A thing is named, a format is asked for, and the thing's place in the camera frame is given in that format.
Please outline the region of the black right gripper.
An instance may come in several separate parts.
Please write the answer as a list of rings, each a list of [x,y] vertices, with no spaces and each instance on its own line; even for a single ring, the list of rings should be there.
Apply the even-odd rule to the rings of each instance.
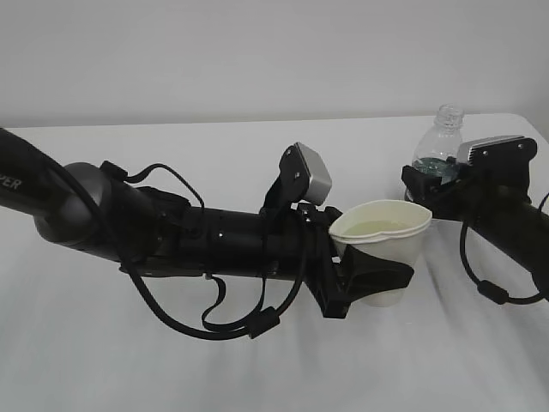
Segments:
[[[401,180],[414,202],[447,221],[472,222],[483,214],[531,203],[528,166],[462,167],[459,171],[457,165],[446,165],[435,174],[404,166]]]

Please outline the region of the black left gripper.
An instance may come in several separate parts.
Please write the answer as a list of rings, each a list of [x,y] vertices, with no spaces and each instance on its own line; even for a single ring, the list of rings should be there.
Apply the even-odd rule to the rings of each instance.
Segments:
[[[319,210],[311,203],[299,203],[305,220],[307,264],[305,284],[324,318],[344,319],[352,302],[389,307],[399,303],[414,275],[412,266],[372,256],[347,246],[342,268],[329,228],[343,213],[328,206]]]

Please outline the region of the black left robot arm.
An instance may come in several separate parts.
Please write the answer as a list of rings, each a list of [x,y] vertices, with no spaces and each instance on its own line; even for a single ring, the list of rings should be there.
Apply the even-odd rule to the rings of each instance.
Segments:
[[[60,166],[30,142],[1,133],[1,204],[33,217],[57,245],[117,262],[140,278],[257,277],[305,284],[327,318],[344,318],[356,300],[406,288],[413,266],[329,236],[340,216],[324,200],[330,183],[318,154],[287,148],[258,213],[209,209],[145,185],[104,162]]]

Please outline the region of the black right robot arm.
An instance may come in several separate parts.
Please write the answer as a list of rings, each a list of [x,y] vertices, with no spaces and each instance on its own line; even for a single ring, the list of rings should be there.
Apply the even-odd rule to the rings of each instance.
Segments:
[[[437,219],[462,224],[459,254],[462,266],[477,291],[498,304],[526,306],[548,299],[548,215],[535,208],[523,192],[501,185],[493,173],[464,167],[458,178],[444,184],[439,177],[404,166],[401,180],[413,201]],[[513,297],[475,275],[467,256],[469,230],[522,266],[532,276],[537,293]]]

